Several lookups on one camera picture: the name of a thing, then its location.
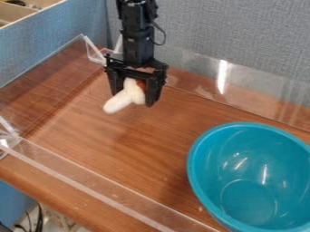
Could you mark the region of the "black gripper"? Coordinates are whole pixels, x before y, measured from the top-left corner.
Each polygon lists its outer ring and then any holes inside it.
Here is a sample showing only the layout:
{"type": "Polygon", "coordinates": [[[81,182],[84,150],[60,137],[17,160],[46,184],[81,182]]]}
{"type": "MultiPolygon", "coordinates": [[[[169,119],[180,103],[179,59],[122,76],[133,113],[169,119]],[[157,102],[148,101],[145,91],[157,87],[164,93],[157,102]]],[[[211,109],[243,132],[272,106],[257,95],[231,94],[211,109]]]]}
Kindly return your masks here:
{"type": "Polygon", "coordinates": [[[122,90],[125,77],[144,81],[146,83],[145,104],[150,107],[161,95],[168,65],[156,59],[150,59],[141,64],[125,62],[120,54],[108,54],[105,59],[105,73],[109,79],[110,94],[114,95],[122,90]]]}

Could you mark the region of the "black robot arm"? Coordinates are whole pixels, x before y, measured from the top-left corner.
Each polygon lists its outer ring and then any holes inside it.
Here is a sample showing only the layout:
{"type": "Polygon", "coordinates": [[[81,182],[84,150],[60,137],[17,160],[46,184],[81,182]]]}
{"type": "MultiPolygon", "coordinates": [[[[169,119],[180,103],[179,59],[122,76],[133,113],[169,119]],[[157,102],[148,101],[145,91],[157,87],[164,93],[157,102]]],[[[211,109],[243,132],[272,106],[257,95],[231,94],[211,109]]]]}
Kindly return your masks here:
{"type": "Polygon", "coordinates": [[[157,17],[156,0],[114,0],[118,19],[122,53],[108,53],[105,73],[110,93],[124,89],[124,79],[133,78],[146,86],[145,103],[150,107],[161,95],[168,65],[153,57],[154,29],[163,30],[154,23],[157,17]]]}

